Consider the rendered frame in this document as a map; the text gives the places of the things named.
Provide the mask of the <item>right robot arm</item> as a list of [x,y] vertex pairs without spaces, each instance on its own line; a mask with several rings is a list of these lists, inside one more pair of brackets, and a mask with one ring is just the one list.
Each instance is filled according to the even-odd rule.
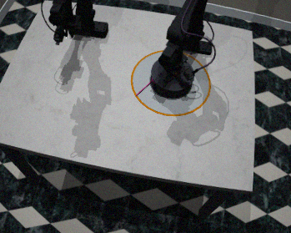
[[[66,5],[66,6],[65,6]],[[78,0],[76,5],[76,15],[81,16],[81,20],[78,23],[75,30],[94,32],[94,33],[106,33],[108,23],[93,21],[95,10],[91,0]],[[50,16],[48,18],[52,25],[60,26],[67,14],[73,9],[71,0],[53,0],[53,5],[50,9]],[[106,26],[105,26],[106,25]],[[56,45],[63,42],[64,33],[61,38],[53,38]]]

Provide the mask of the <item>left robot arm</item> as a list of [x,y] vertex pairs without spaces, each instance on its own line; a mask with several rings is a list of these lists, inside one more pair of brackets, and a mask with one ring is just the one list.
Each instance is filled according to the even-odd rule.
[[[210,42],[200,41],[203,38],[199,37],[203,37],[205,34],[203,32],[203,15],[207,1],[208,0],[185,1],[182,9],[168,28],[166,37],[168,40],[166,43],[167,47],[163,50],[158,59],[163,67],[171,68],[177,57],[183,53],[183,49],[200,53],[212,53],[212,44]],[[184,33],[180,26],[181,22],[183,22],[183,30],[185,32],[195,33],[199,36]]]

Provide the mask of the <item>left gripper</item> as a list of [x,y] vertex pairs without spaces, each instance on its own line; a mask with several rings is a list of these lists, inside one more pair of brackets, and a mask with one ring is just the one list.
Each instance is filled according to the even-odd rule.
[[[183,71],[188,75],[188,77],[190,77],[190,76],[192,76],[192,75],[194,74],[194,72],[193,72],[193,70],[190,68],[190,66],[187,65],[186,60],[188,60],[188,57],[185,56],[185,55],[182,53],[181,55],[179,55],[179,56],[177,57],[177,59],[175,60],[173,66],[172,66],[171,68],[165,68],[165,67],[163,67],[163,66],[162,66],[162,67],[165,69],[165,71],[166,71],[166,73],[167,73],[167,75],[168,75],[169,77],[172,77],[172,76],[176,73],[176,71],[177,71],[177,70],[179,71],[181,68],[182,68]],[[181,67],[181,68],[180,68],[180,67]],[[174,69],[175,69],[175,70],[174,70]],[[178,72],[178,71],[177,71],[177,72]],[[169,73],[170,73],[170,74],[169,74]]]

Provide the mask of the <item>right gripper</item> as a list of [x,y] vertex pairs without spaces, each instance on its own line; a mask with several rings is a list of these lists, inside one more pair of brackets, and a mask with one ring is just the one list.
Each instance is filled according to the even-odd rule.
[[[67,14],[66,18],[64,19],[63,24],[61,26],[57,26],[55,32],[61,33],[61,35],[63,35],[63,33],[64,33],[65,34],[64,36],[67,37],[68,31],[69,31],[71,38],[73,38],[73,35],[74,35],[73,30],[75,30],[75,28],[77,28],[78,22],[80,20],[81,20],[81,16],[80,15],[73,15],[73,10],[71,10]],[[64,30],[65,30],[65,32],[64,32]],[[59,37],[57,33],[54,33],[54,37],[61,38],[62,36]]]

